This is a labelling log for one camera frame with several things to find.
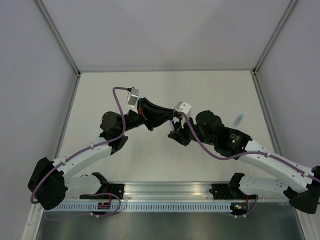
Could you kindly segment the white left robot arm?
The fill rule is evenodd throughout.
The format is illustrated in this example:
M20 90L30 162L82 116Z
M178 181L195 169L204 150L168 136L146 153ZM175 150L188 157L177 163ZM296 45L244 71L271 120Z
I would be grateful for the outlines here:
M96 161L121 150L128 140L126 131L141 125L152 131L175 115L173 109L155 105L145 97L137 100L137 108L137 112L129 110L127 114L107 111L101 119L102 132L78 152L54 160L40 159L27 184L31 191L30 202L40 204L45 210L55 208L70 190L67 181Z

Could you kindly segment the white marker pen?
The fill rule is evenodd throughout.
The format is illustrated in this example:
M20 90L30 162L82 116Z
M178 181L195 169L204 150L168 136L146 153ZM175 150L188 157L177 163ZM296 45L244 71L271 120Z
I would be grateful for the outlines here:
M174 127L174 123L172 121L169 122L170 124L170 131L174 131L175 130L175 127Z

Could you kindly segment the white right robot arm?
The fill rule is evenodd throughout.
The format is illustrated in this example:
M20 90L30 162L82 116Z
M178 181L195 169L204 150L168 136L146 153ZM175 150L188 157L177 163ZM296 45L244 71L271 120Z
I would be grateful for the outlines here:
M320 204L319 166L306 167L266 149L249 135L224 126L220 117L209 110L200 112L195 123L182 110L174 110L173 114L181 126L169 138L183 146L195 141L216 160L240 161L273 176L267 179L235 173L227 185L232 198L282 199L301 212L316 213Z

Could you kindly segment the translucent light blue cap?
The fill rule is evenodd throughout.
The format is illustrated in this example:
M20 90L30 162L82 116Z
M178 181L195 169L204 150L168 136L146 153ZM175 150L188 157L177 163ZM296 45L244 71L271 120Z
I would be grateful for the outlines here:
M236 119L234 120L233 125L238 126L240 124L240 122L243 120L243 116L244 116L243 114L238 115L236 117Z

